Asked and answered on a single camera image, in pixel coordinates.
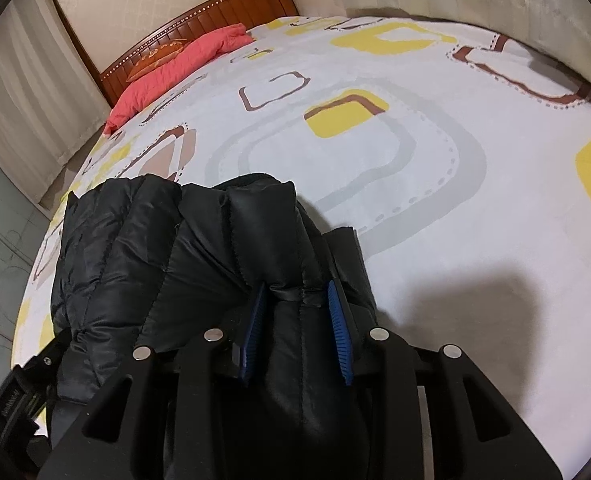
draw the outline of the bed sheet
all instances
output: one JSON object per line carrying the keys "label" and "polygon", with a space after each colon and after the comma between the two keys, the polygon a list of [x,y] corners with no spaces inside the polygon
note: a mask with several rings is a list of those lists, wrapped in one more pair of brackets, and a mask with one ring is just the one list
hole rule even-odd
{"label": "bed sheet", "polygon": [[[591,88],[456,23],[282,18],[252,34],[101,139],[71,190],[292,180],[322,230],[357,230],[381,324],[460,345],[572,478],[591,456]],[[63,214],[14,363],[53,335]]]}

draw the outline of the silver screw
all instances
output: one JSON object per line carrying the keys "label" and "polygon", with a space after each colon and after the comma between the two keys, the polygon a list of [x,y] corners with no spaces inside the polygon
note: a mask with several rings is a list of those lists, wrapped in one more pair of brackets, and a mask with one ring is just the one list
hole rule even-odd
{"label": "silver screw", "polygon": [[219,328],[212,328],[204,332],[204,339],[206,339],[209,343],[213,343],[215,341],[219,341],[224,337],[224,332]]}
{"label": "silver screw", "polygon": [[150,357],[150,348],[147,346],[138,346],[133,350],[133,359],[136,361],[144,361]]}
{"label": "silver screw", "polygon": [[371,329],[369,335],[371,339],[375,339],[376,341],[386,341],[389,338],[389,331],[377,326]]}
{"label": "silver screw", "polygon": [[445,353],[445,356],[450,357],[451,359],[457,359],[462,355],[462,350],[460,350],[460,347],[455,345],[445,346],[442,352]]}

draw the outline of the black jacket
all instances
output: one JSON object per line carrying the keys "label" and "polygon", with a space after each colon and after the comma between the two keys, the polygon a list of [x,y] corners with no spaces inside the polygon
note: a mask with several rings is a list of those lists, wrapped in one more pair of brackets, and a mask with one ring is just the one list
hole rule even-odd
{"label": "black jacket", "polygon": [[349,302],[375,325],[354,231],[321,235],[291,182],[251,174],[207,189],[149,174],[71,194],[51,313],[73,340],[53,443],[134,348],[181,348],[265,282],[261,362],[248,388],[222,400],[229,477],[365,478],[368,415],[339,370],[327,248]]}

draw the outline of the red blanket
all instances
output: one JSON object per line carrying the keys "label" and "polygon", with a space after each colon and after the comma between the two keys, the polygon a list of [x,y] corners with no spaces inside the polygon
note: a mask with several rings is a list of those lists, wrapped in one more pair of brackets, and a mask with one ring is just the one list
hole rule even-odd
{"label": "red blanket", "polygon": [[203,67],[211,59],[253,42],[242,23],[218,28],[190,43],[176,59],[139,78],[124,90],[106,120],[104,134],[110,135],[153,101]]}

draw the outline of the wooden headboard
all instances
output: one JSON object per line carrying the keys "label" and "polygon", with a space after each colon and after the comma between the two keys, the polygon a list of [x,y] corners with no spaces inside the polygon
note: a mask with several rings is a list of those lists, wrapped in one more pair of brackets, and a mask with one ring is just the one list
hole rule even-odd
{"label": "wooden headboard", "polygon": [[100,84],[111,106],[129,85],[128,74],[135,63],[152,49],[179,38],[193,41],[216,28],[244,23],[247,28],[296,16],[293,0],[209,0],[171,20],[122,54],[100,74]]}

